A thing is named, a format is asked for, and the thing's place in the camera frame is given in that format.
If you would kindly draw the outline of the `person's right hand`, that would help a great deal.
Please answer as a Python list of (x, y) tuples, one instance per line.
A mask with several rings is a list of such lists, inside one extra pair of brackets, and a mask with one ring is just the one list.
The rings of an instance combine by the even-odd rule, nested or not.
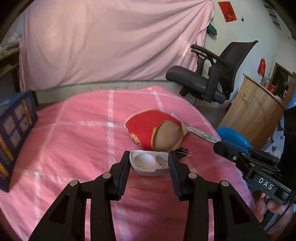
[(266, 202), (265, 196), (266, 194), (262, 192), (261, 196), (256, 202), (254, 214), (259, 222), (262, 222), (266, 209), (274, 214), (278, 214), (276, 222), (267, 231), (269, 239), (276, 240), (292, 220), (294, 215), (294, 207), (288, 207), (288, 204), (281, 205), (273, 199), (271, 199), (269, 202)]

